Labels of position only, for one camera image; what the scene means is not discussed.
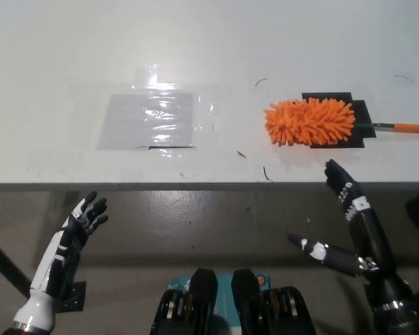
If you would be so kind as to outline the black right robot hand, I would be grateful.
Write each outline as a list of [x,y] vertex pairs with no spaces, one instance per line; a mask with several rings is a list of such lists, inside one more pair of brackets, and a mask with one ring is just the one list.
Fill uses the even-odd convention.
[[419,316],[418,305],[397,265],[383,227],[360,184],[336,161],[325,164],[327,185],[334,191],[354,250],[289,234],[288,240],[324,267],[366,279],[365,294],[375,313]]

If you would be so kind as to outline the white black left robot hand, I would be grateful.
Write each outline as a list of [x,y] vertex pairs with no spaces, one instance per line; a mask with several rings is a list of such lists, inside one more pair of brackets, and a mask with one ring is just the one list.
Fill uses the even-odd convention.
[[82,198],[53,234],[29,288],[6,334],[51,334],[58,305],[73,287],[82,249],[98,226],[108,220],[107,199],[93,191]]

